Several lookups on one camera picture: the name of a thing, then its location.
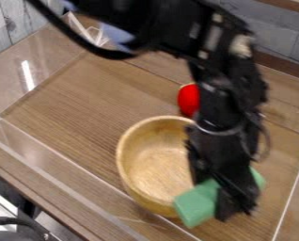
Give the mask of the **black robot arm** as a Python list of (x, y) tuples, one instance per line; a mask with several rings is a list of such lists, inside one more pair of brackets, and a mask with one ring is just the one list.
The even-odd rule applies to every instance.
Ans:
[(199, 89), (199, 107), (184, 132), (194, 188), (176, 198), (183, 222), (251, 214), (262, 187), (252, 172), (259, 142), (268, 138), (260, 107), (267, 82), (246, 21), (207, 0), (60, 0), (96, 19), (115, 49), (86, 40), (42, 0), (28, 0), (59, 31), (90, 53), (126, 60), (160, 51), (186, 61)]

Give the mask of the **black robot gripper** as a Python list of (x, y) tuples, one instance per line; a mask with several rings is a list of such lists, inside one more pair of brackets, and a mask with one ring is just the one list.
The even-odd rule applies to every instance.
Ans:
[(267, 136), (260, 97), (240, 96), (234, 88), (199, 88), (200, 107), (186, 127), (188, 165), (194, 185), (215, 179), (215, 218), (226, 222), (239, 213), (251, 215), (260, 195), (251, 163), (263, 155), (259, 140)]

